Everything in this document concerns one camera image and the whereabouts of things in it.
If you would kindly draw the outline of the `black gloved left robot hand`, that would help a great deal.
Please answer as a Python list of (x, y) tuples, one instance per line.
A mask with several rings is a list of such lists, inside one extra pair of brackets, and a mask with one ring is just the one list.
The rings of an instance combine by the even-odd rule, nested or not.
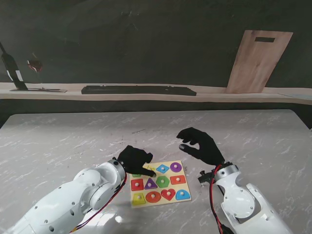
[(127, 173), (156, 177), (156, 173), (153, 170), (143, 168), (143, 165), (145, 163), (150, 163), (152, 159), (153, 155), (151, 153), (128, 145), (119, 154), (117, 161), (123, 166)]

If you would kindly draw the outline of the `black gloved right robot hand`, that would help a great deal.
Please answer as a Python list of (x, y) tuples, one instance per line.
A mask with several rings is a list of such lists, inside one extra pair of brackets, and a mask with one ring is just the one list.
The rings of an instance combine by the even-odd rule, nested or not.
[(214, 166), (225, 162), (214, 139), (206, 132), (190, 127), (181, 130), (176, 137), (183, 142), (179, 145), (179, 149), (194, 158)]

